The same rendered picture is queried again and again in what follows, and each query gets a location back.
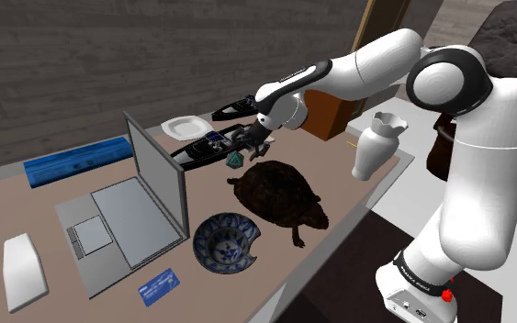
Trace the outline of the orange brown cabinet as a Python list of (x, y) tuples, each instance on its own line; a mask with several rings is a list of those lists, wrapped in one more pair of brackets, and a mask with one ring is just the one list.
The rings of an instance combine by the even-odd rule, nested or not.
[(301, 128), (322, 140), (344, 132), (362, 103), (361, 100), (346, 101), (316, 90), (306, 90), (303, 100), (308, 116)]

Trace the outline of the blue long box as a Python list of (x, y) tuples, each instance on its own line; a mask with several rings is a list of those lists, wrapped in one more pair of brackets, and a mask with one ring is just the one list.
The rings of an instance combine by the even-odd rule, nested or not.
[(133, 156), (124, 137), (66, 150), (23, 163), (31, 188), (50, 184)]

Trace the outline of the teal polyhedron die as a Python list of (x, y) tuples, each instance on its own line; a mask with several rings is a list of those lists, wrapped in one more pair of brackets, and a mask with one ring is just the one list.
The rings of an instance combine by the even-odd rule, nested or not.
[(228, 154), (226, 165), (232, 169), (241, 168), (244, 165), (244, 156), (239, 151), (234, 150)]

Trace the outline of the blue card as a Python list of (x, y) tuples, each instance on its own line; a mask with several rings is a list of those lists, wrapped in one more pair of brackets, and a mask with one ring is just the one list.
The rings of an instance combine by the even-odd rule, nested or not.
[(151, 306), (171, 290), (180, 284), (174, 271), (168, 268), (164, 272), (152, 278), (148, 283), (138, 289), (138, 293), (146, 307)]

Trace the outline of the brown top desk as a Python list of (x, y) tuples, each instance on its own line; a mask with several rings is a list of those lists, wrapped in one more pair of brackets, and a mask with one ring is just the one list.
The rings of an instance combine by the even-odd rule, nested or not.
[[(119, 161), (35, 189), (21, 163), (1, 166), (0, 323), (244, 323), (276, 289), (288, 288), (288, 276), (399, 165), (398, 159), (391, 159), (369, 181), (357, 180), (351, 174), (355, 143), (356, 137), (346, 132), (327, 141), (302, 129), (274, 133), (268, 157), (301, 171), (330, 219), (327, 230), (301, 229), (304, 248), (292, 244), (288, 229), (261, 222), (262, 234), (251, 248), (256, 262), (241, 273), (205, 270), (186, 241), (94, 298), (84, 289), (55, 207), (131, 177), (134, 162)], [(50, 292), (10, 314), (2, 269), (4, 243), (22, 233), (36, 246)], [(138, 289), (168, 268), (180, 284), (146, 307)]]

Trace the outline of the white plate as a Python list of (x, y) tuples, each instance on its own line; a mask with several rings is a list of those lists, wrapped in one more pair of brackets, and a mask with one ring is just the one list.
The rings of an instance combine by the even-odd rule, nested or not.
[(197, 116), (174, 117), (161, 124), (163, 132), (179, 140), (200, 139), (214, 128), (203, 118)]

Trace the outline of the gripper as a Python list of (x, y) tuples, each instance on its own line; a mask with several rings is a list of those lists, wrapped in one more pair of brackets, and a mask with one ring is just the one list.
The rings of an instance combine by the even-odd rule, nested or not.
[(268, 152), (270, 144), (264, 142), (271, 134), (271, 130), (265, 128), (259, 121), (252, 123), (244, 132), (243, 140), (250, 146), (249, 161), (252, 162), (255, 158), (263, 157)]

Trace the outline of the grey open laptop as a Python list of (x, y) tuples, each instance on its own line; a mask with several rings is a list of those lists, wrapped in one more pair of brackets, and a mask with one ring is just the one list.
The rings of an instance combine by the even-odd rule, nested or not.
[(55, 207), (89, 298), (190, 237), (184, 168), (123, 116), (134, 174)]

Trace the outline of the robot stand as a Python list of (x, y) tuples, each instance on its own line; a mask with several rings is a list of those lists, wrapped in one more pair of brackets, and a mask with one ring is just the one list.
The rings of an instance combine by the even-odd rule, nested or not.
[[(275, 323), (404, 323), (383, 304), (375, 273), (412, 236), (369, 212)], [(501, 323), (502, 295), (467, 272), (454, 281), (457, 323)]]

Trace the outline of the blue white chipped bowl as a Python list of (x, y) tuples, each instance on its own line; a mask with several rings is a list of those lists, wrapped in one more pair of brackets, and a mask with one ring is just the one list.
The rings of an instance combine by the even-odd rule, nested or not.
[(257, 225), (238, 213), (219, 213), (197, 228), (193, 253), (207, 270), (219, 274), (239, 273), (256, 261), (250, 254), (253, 242), (261, 236)]

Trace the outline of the brown wooden door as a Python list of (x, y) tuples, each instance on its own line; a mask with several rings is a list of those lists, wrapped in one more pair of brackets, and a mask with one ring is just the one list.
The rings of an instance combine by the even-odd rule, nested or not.
[(425, 39), (444, 0), (368, 0), (351, 51), (399, 28)]

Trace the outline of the white vase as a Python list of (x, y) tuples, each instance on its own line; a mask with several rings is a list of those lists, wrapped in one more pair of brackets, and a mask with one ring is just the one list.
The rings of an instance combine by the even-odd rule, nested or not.
[(401, 117), (376, 112), (371, 125), (363, 130), (356, 144), (352, 176), (368, 181), (394, 155), (399, 147), (399, 135), (408, 127), (409, 123)]

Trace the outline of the dark brown turtle figure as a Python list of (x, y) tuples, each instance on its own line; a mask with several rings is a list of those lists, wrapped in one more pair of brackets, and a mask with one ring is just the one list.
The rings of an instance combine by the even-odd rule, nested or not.
[(239, 178), (228, 178), (239, 202), (259, 218), (291, 228), (292, 242), (303, 248), (299, 227), (327, 229), (330, 220), (305, 177), (281, 161), (257, 162)]

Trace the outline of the white flat block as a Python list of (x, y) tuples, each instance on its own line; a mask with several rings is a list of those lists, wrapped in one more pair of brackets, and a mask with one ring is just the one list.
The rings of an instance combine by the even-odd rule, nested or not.
[(42, 261), (28, 233), (5, 241), (3, 279), (10, 314), (50, 292)]

